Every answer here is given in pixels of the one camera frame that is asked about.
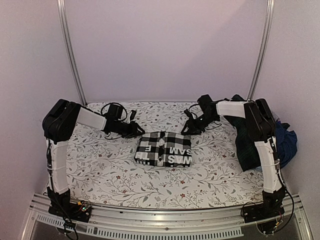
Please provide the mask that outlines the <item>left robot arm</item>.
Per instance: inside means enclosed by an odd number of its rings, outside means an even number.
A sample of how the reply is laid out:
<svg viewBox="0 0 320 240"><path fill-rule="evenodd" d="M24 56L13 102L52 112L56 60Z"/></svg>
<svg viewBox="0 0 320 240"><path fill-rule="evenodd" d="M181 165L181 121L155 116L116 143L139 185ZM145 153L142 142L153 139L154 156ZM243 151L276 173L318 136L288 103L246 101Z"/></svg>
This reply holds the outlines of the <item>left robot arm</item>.
<svg viewBox="0 0 320 240"><path fill-rule="evenodd" d="M52 206L63 217L70 217L75 211L70 202L67 182L67 148L76 125L84 125L105 134L116 133L126 139L145 134L145 130L134 121L135 110L121 119L122 113L126 112L121 104L111 102L106 106L106 113L97 113L79 103L59 99L42 121L50 184L47 194Z"/></svg>

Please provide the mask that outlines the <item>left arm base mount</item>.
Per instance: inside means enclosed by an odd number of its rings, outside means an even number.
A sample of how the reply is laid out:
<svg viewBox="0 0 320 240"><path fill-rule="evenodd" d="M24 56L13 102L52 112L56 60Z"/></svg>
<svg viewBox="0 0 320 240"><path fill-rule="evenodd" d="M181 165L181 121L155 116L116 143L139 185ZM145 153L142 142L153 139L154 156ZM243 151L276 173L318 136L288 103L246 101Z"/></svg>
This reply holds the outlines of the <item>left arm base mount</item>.
<svg viewBox="0 0 320 240"><path fill-rule="evenodd" d="M78 203L52 201L48 212L58 217L88 223L92 213L92 205L83 200Z"/></svg>

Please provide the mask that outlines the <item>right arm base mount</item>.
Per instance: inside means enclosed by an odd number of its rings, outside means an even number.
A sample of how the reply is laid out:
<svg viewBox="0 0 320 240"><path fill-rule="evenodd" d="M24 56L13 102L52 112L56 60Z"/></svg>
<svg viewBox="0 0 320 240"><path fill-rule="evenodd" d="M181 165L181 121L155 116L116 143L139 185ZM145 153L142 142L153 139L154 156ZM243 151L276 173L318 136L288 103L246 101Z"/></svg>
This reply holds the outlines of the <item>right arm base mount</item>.
<svg viewBox="0 0 320 240"><path fill-rule="evenodd" d="M264 208L263 203L247 202L241 210L240 215L245 223L252 223L256 221L266 220L277 216L282 216L285 213L282 205L277 206L275 209Z"/></svg>

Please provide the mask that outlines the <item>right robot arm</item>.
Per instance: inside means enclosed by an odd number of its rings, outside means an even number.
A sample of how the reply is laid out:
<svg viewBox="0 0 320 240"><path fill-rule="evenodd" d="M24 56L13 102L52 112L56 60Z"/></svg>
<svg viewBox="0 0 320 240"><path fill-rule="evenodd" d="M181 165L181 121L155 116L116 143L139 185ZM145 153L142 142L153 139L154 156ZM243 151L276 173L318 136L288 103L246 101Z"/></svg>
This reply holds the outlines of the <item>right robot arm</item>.
<svg viewBox="0 0 320 240"><path fill-rule="evenodd" d="M235 127L237 157L243 171L262 168L263 203L258 213L262 218L269 218L282 204L286 188L277 151L276 123L268 103L264 98L245 100L238 94L214 101L205 94L196 104L202 114L196 116L189 109L184 110L188 119L181 134L200 135L208 125L221 118Z"/></svg>

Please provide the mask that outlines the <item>black white checkered shirt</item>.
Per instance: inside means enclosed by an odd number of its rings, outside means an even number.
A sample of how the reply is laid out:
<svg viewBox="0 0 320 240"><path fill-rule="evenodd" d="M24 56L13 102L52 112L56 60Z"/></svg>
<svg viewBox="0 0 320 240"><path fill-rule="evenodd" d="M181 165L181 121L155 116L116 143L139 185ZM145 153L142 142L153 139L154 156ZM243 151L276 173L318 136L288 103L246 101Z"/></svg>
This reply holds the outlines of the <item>black white checkered shirt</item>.
<svg viewBox="0 0 320 240"><path fill-rule="evenodd" d="M141 136L134 155L136 163L154 167L190 167L191 137L175 132L150 132Z"/></svg>

